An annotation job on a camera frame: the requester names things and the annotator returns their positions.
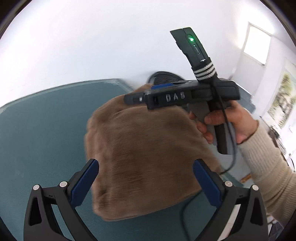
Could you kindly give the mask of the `person's right hand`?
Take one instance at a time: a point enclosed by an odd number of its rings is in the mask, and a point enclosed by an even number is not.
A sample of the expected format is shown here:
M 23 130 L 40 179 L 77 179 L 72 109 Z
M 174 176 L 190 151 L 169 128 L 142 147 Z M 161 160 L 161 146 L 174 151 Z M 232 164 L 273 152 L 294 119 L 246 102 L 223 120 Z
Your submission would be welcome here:
M 207 126 L 218 126 L 224 123 L 231 123 L 234 128 L 237 144 L 242 144 L 250 138 L 259 126 L 259 122 L 253 119 L 251 114 L 234 100 L 230 101 L 230 107 L 224 111 L 215 110 L 207 114 L 203 122 L 197 120 L 197 116 L 192 112 L 189 113 L 189 118 L 197 121 L 197 129 L 202 133 L 203 137 L 209 144 L 213 143 L 214 137 L 208 130 Z

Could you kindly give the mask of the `cream sweater forearm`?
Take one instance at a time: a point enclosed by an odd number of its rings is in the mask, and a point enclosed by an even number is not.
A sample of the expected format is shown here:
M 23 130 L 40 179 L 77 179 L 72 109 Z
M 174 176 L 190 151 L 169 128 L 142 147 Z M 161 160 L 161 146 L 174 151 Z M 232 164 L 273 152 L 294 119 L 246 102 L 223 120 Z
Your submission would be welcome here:
M 295 173 L 262 125 L 239 149 L 261 189 L 267 213 L 286 226 L 295 212 Z

